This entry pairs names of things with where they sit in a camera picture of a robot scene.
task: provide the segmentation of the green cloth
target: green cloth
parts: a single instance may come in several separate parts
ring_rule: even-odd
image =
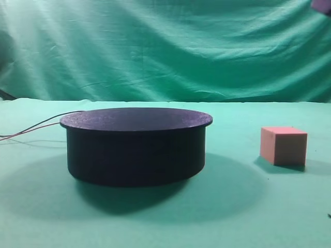
[[[61,126],[2,141],[1,247],[330,247],[331,104],[20,99],[0,102],[0,134],[63,112],[129,106],[211,114],[205,168],[167,187],[108,189],[69,175]],[[262,126],[308,132],[305,172],[259,159]]]
[[[43,100],[328,102],[331,20],[310,3],[0,0],[15,47],[0,88]]]

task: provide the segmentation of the black cylindrical platform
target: black cylindrical platform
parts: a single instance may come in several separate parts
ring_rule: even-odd
[[[174,108],[110,108],[67,115],[68,168],[77,179],[147,187],[190,178],[204,167],[210,115]]]

